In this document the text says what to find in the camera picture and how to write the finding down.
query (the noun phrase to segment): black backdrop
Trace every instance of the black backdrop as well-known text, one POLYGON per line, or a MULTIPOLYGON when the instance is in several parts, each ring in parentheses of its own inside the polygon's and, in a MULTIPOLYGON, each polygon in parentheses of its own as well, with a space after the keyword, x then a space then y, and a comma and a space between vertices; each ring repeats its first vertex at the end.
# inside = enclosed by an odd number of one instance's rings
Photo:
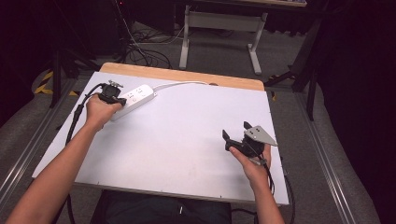
POLYGON ((357 1, 319 34, 337 38, 318 70, 325 106, 381 223, 396 220, 395 11, 394 1, 357 1))
POLYGON ((50 63, 27 0, 0 2, 0 127, 33 99, 32 83, 50 63))

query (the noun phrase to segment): white power strip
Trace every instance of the white power strip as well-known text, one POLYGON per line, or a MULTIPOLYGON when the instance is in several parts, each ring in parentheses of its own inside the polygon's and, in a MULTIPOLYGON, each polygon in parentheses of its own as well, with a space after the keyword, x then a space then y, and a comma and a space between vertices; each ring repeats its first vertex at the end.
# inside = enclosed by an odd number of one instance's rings
POLYGON ((139 86, 136 89, 123 94, 120 98, 125 98, 126 104, 121 110, 117 111, 113 115, 111 120, 119 119, 139 106, 152 100, 155 96, 156 93, 154 93, 154 90, 148 85, 139 86))

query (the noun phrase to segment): white cable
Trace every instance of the white cable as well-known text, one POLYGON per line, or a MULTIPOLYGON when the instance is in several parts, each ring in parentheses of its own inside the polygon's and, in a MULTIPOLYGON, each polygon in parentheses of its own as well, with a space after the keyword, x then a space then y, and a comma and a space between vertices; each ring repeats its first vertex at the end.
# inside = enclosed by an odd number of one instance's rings
POLYGON ((168 84, 162 84, 162 85, 156 86, 152 89, 154 91, 159 91, 159 90, 162 90, 162 89, 165 89, 168 87, 182 85, 182 84, 191 84, 191 83, 209 85, 208 83, 202 82, 202 81, 182 81, 182 82, 172 82, 172 83, 168 83, 168 84))
MULTIPOLYGON (((120 10, 119 3, 117 2, 117 0, 115 0, 115 3, 116 3, 116 6, 117 6, 117 9, 119 10, 120 16, 121 16, 121 18, 122 18, 122 20, 123 20, 123 22, 124 22, 124 24, 125 24, 125 28, 126 28, 126 30, 128 31, 128 34, 131 36, 131 39, 134 41, 134 37, 132 36, 132 34, 131 34, 130 30, 129 30, 128 23, 127 23, 126 20, 122 17, 122 12, 121 12, 121 10, 120 10)), ((142 50, 140 49, 140 47, 139 47, 139 45, 136 43, 136 41, 134 41, 134 45, 137 45, 137 49, 139 50, 139 52, 140 52, 142 55, 144 55, 145 57, 147 57, 146 54, 142 52, 142 50)))

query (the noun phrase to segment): white board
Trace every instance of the white board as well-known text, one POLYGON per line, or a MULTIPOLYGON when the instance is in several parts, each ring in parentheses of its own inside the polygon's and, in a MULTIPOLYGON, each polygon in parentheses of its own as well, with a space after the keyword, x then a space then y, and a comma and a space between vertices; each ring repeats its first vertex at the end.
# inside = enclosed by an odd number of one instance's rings
MULTIPOLYGON (((174 82, 97 72, 77 105, 95 85, 110 79, 124 85, 120 95, 143 84, 155 87, 174 82)), ((214 201, 254 202, 242 166, 225 150, 221 131, 240 141, 247 121, 252 126, 261 125, 276 139, 266 92, 185 84, 157 93, 150 102, 107 123, 95 136, 76 183, 214 201)), ((64 147, 73 112, 33 177, 64 147)), ((85 118, 84 108, 75 133, 85 118)), ((277 147, 272 147, 271 173, 276 202, 289 204, 277 147)))

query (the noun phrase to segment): wooden table edge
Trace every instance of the wooden table edge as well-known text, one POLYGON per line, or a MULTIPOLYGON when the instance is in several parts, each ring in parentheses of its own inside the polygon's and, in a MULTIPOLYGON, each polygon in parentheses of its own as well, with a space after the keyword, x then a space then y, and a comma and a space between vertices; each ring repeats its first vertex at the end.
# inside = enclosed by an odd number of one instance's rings
POLYGON ((123 63, 104 63, 100 72, 118 75, 167 79, 174 81, 203 81, 216 83, 219 86, 238 89, 264 91, 262 81, 257 79, 226 77, 204 73, 195 73, 163 68, 146 67, 123 63))

